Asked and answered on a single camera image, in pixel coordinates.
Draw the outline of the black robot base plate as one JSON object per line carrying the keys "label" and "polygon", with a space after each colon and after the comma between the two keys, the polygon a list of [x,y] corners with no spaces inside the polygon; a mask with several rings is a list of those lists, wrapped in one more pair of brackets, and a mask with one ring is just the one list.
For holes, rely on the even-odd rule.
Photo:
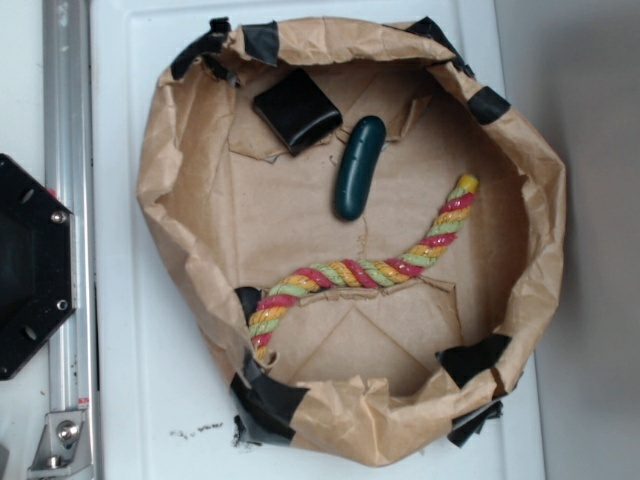
{"label": "black robot base plate", "polygon": [[74,216],[1,156],[1,379],[10,380],[76,309]]}

